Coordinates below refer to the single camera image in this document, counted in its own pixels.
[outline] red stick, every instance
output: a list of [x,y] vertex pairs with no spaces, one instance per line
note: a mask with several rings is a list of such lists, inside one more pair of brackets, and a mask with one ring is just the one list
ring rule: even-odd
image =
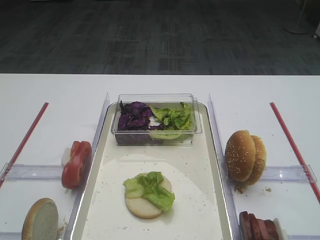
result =
[[30,126],[28,132],[25,134],[24,138],[22,139],[22,142],[20,143],[20,145],[18,146],[17,150],[15,151],[13,157],[11,158],[9,165],[7,166],[4,174],[3,174],[3,178],[0,179],[0,188],[2,186],[2,184],[5,181],[5,178],[7,176],[7,174],[9,173],[10,169],[12,168],[12,166],[15,164],[17,158],[19,157],[22,149],[24,148],[24,146],[26,145],[30,135],[32,134],[32,132],[34,131],[34,129],[36,128],[38,122],[40,121],[42,115],[44,114],[45,110],[47,109],[49,103],[45,102],[42,106],[42,108],[40,109],[38,115],[36,116],[36,118],[34,119],[32,125]]
[[[304,172],[305,172],[306,176],[309,178],[310,177],[310,173],[309,173],[309,170],[308,170],[308,168],[306,166],[307,164],[306,164],[304,158],[302,157],[297,145],[295,144],[295,141],[292,138],[292,136],[291,136],[286,124],[285,124],[285,121],[282,119],[282,117],[280,115],[280,112],[278,111],[275,103],[271,102],[270,105],[271,105],[271,108],[272,108],[276,118],[278,119],[278,121],[279,121],[279,123],[280,123],[280,125],[282,127],[282,130],[284,131],[284,133],[286,135],[286,138],[288,139],[288,141],[289,141],[289,143],[290,143],[290,145],[291,145],[291,147],[292,147],[292,149],[293,149],[293,151],[294,151],[294,153],[296,155],[296,158],[298,159],[300,165],[302,165],[302,167],[304,168]],[[318,199],[318,202],[320,203],[320,191],[319,191],[319,188],[318,188],[317,184],[315,182],[309,182],[309,183],[310,183],[310,186],[311,186],[316,198]]]

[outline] top bun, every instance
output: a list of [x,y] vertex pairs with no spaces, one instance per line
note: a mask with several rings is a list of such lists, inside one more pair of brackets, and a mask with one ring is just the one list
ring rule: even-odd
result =
[[225,147],[229,176],[246,185],[255,184],[266,167],[267,151],[262,139],[240,130],[231,135]]

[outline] plastic tray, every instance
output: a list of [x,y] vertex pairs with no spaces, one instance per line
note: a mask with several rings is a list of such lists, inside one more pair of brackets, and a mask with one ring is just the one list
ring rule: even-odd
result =
[[[181,103],[190,109],[190,130],[118,130],[121,115],[120,103],[123,105],[142,102],[160,109],[183,109]],[[121,94],[115,108],[111,132],[118,145],[190,145],[194,134],[201,133],[197,99],[188,93],[181,94]],[[150,117],[149,126],[158,126],[160,122]]]

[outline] lettuce leaf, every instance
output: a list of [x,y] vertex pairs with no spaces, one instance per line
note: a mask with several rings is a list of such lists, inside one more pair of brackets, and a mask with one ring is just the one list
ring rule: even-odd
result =
[[[172,130],[180,130],[180,131],[188,131],[191,129],[191,109],[190,107],[180,102],[182,108],[155,108],[153,106],[149,106],[153,115],[164,124],[164,130],[172,131]],[[150,135],[154,139],[167,139],[172,140],[179,138],[181,135],[176,134],[152,134]]]
[[161,186],[164,180],[161,172],[152,171],[148,174],[139,174],[135,178],[124,181],[127,198],[143,198],[167,212],[173,205],[175,194]]

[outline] toasted bun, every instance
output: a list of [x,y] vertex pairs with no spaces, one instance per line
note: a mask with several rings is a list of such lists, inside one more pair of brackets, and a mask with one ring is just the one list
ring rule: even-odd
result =
[[247,130],[231,135],[225,147],[225,161],[233,180],[244,182],[250,177],[256,161],[256,148]]
[[229,176],[246,185],[255,184],[266,167],[267,151],[262,139],[247,130],[236,131],[225,147]]
[[244,182],[246,185],[253,185],[261,178],[266,168],[267,151],[265,145],[258,136],[251,136],[255,146],[255,162],[250,177]]
[[[163,176],[163,178],[160,185],[171,192],[172,186],[170,181],[165,176]],[[132,214],[142,219],[156,218],[160,216],[162,212],[157,206],[141,197],[125,198],[125,204]]]
[[22,240],[56,240],[58,233],[58,210],[50,198],[36,201],[27,213],[23,227]]

